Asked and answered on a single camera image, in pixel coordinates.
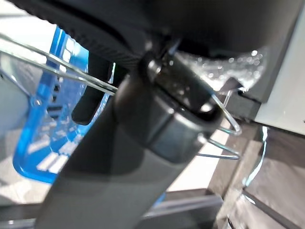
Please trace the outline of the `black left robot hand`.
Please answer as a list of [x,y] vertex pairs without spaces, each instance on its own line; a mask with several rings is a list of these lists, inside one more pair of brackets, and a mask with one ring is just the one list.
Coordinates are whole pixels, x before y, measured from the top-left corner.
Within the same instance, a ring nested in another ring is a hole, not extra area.
[[251,88],[301,0],[16,0],[128,71],[51,186],[37,229],[133,229]]

